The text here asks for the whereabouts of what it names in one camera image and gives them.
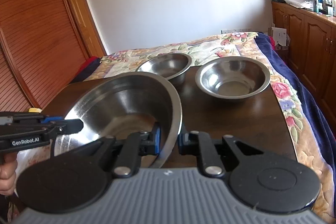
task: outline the cabinet top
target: cabinet top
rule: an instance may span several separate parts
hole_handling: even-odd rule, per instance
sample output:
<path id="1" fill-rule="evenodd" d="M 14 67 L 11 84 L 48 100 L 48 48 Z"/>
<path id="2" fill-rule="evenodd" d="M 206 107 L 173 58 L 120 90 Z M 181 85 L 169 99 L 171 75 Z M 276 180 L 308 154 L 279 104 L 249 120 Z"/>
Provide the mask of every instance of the cabinet top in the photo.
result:
<path id="1" fill-rule="evenodd" d="M 295 8 L 295 7 L 293 7 L 289 4 L 279 3 L 279 2 L 274 2 L 274 1 L 272 1 L 272 7 L 273 8 L 279 8 L 279 9 L 290 9 L 290 10 L 296 11 L 298 13 L 301 13 L 303 15 L 307 15 L 309 17 L 312 17 L 312 18 L 315 18 L 319 21 L 322 21 L 322 22 L 330 25 L 331 27 L 336 27 L 336 17 L 334 17 L 334 16 L 327 17 L 326 15 L 319 15 L 317 13 L 310 12 L 310 11 L 307 11 L 307 10 L 304 10 L 304 9 Z"/>

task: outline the floral bedspread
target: floral bedspread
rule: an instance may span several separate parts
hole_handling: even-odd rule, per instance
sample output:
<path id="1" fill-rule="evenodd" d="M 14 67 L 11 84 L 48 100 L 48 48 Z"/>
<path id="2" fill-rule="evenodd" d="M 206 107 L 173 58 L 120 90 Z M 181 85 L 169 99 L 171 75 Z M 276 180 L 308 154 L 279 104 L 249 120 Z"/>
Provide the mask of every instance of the floral bedspread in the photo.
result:
<path id="1" fill-rule="evenodd" d="M 134 71 L 147 60 L 168 52 L 182 52 L 191 56 L 192 65 L 203 65 L 213 59 L 226 56 L 244 56 L 262 62 L 271 73 L 271 86 L 278 98 L 293 140 L 298 162 L 313 169 L 321 181 L 321 191 L 314 205 L 314 212 L 328 223 L 334 223 L 334 182 L 331 167 L 323 159 L 310 124 L 303 114 L 301 102 L 287 79 L 277 73 L 266 56 L 258 48 L 255 32 L 214 35 L 192 42 L 170 44 L 160 47 L 126 50 L 105 56 L 97 70 L 86 80 L 111 77 L 123 72 Z M 45 160 L 44 150 L 36 150 L 34 156 L 22 166 Z"/>

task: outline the human hand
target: human hand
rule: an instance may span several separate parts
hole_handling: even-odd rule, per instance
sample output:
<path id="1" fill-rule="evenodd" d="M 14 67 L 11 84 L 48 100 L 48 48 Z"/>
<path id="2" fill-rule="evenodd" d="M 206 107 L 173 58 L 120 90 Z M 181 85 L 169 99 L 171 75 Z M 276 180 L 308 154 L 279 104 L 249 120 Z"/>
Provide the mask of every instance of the human hand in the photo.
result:
<path id="1" fill-rule="evenodd" d="M 15 179 L 17 168 L 17 153 L 4 155 L 5 163 L 0 165 L 0 194 L 11 195 L 15 189 Z"/>

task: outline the dark brown tabletop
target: dark brown tabletop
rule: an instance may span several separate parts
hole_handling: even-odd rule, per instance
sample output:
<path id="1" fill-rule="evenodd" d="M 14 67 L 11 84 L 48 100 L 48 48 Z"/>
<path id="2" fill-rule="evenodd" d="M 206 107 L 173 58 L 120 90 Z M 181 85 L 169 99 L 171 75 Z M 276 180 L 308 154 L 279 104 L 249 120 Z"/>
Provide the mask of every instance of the dark brown tabletop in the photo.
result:
<path id="1" fill-rule="evenodd" d="M 191 67 L 186 72 L 186 81 L 178 89 L 187 130 L 208 132 L 216 139 L 231 134 L 251 145 L 296 160 L 285 118 L 270 86 L 241 102 L 228 102 L 214 98 L 197 87 L 194 77 L 198 68 Z M 43 113 L 65 115 L 82 95 L 107 80 L 104 78 L 68 85 Z M 175 147 L 164 167 L 195 165 L 193 156 L 181 156 Z"/>

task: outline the large metal bowl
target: large metal bowl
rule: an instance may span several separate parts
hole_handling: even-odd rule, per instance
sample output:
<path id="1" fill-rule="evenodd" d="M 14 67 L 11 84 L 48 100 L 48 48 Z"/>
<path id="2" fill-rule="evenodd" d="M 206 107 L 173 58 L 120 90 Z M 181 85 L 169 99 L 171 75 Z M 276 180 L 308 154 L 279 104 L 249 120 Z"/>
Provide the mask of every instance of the large metal bowl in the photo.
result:
<path id="1" fill-rule="evenodd" d="M 189 55 L 172 52 L 158 55 L 141 64 L 136 71 L 145 71 L 161 75 L 174 86 L 180 86 L 185 80 L 185 72 L 190 68 L 192 59 Z"/>
<path id="2" fill-rule="evenodd" d="M 77 134 L 59 136 L 55 155 L 103 136 L 125 139 L 130 133 L 151 131 L 161 125 L 159 156 L 142 157 L 142 166 L 159 168 L 173 150 L 182 124 L 182 106 L 175 88 L 163 77 L 130 72 L 112 77 L 84 95 L 65 119 L 79 118 L 84 128 Z"/>
<path id="3" fill-rule="evenodd" d="M 251 58 L 230 56 L 203 65 L 195 76 L 205 93 L 226 100 L 242 100 L 262 92 L 269 85 L 266 66 Z"/>

